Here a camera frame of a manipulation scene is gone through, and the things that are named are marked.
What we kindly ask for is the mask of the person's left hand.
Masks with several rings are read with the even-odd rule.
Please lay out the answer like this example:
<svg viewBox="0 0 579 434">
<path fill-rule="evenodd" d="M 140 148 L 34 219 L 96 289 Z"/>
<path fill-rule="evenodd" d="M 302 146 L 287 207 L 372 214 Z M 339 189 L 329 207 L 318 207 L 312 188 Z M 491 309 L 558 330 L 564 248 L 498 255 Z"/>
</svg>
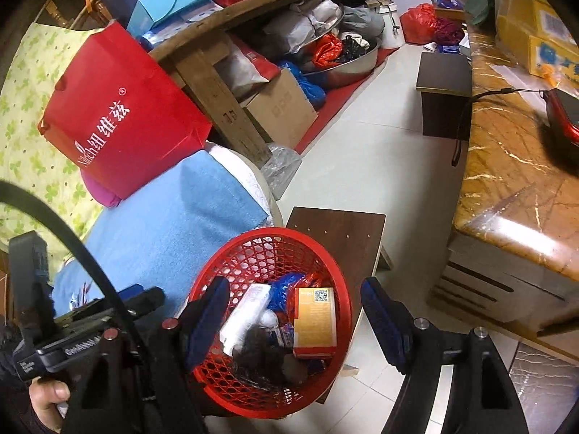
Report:
<svg viewBox="0 0 579 434">
<path fill-rule="evenodd" d="M 29 398 L 36 417 L 54 433 L 60 433 L 64 423 L 58 405 L 68 402 L 70 395 L 70 388 L 60 380 L 36 377 L 29 386 Z"/>
</svg>

